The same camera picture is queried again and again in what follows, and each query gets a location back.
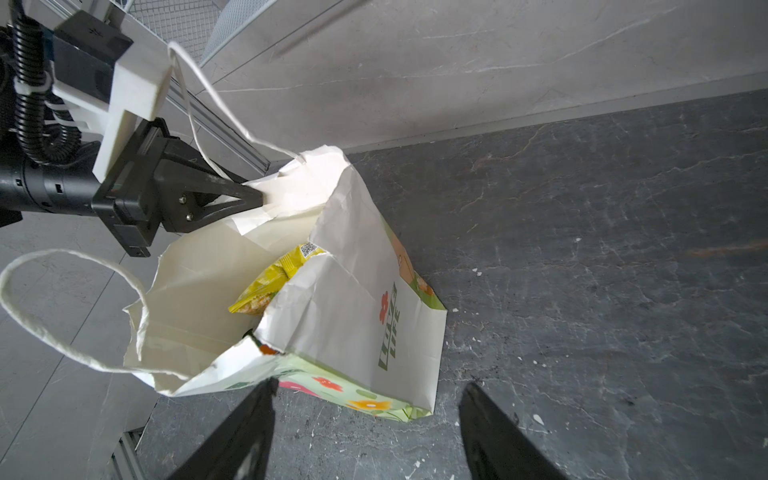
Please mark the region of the yellow snack packet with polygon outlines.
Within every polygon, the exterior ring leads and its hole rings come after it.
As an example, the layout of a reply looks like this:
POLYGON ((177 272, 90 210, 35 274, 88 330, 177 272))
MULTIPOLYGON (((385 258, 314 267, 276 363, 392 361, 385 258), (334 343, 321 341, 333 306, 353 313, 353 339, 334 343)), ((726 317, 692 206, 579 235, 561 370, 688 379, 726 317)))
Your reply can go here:
POLYGON ((325 253, 311 242, 298 245, 265 268, 229 307, 229 312, 263 315, 274 297, 308 260, 325 253))

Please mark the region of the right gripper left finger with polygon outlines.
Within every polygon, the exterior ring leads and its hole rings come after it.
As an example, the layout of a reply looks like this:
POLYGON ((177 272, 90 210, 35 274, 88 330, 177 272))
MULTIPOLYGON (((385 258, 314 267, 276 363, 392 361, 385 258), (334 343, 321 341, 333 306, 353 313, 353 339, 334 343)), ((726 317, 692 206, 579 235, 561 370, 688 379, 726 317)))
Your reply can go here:
POLYGON ((278 379, 260 382, 172 479, 264 479, 274 437, 278 379))

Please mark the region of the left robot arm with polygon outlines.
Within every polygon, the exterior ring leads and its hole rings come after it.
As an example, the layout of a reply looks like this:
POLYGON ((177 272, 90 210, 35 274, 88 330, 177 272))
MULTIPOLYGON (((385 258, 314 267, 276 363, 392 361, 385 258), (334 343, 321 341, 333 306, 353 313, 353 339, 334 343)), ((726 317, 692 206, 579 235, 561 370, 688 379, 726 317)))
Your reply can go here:
POLYGON ((42 166, 18 143, 1 145, 1 223, 25 212, 99 218, 131 257, 149 256, 159 229, 191 233, 262 206, 243 178, 218 176, 200 153, 170 134, 164 120, 142 121, 106 179, 92 172, 99 145, 83 145, 75 164, 42 166))

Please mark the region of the floral paper bag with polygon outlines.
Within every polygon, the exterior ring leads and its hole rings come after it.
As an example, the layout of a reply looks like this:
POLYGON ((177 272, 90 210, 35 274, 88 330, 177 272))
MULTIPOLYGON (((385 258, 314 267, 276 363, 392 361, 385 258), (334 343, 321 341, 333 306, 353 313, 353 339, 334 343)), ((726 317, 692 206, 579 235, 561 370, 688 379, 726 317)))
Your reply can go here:
POLYGON ((434 412, 447 311, 344 153, 292 154, 252 181, 261 207, 186 234, 160 256, 150 288, 134 276, 131 339, 116 367, 166 397, 224 392, 277 377, 289 388, 376 417, 434 412), (300 244, 310 258, 263 315, 229 307, 300 244))

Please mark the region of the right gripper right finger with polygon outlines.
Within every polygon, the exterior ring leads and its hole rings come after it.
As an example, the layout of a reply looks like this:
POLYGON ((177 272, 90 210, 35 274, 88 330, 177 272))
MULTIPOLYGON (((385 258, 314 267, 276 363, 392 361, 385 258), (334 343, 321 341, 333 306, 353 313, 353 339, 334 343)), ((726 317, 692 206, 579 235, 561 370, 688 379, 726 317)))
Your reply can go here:
POLYGON ((472 479, 566 479, 477 383, 464 388, 458 413, 472 479))

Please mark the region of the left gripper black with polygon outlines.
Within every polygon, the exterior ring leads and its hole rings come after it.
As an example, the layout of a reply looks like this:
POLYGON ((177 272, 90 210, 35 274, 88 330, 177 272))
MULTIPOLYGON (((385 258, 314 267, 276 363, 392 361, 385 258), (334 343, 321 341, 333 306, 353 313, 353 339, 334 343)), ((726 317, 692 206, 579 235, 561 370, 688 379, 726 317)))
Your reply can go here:
POLYGON ((198 150, 170 137, 164 119, 143 120, 91 207, 129 256, 148 257, 160 220, 168 232, 191 233, 263 205, 260 191, 217 176, 198 150), (163 151, 165 158, 211 175, 157 177, 156 186, 154 174, 163 151))

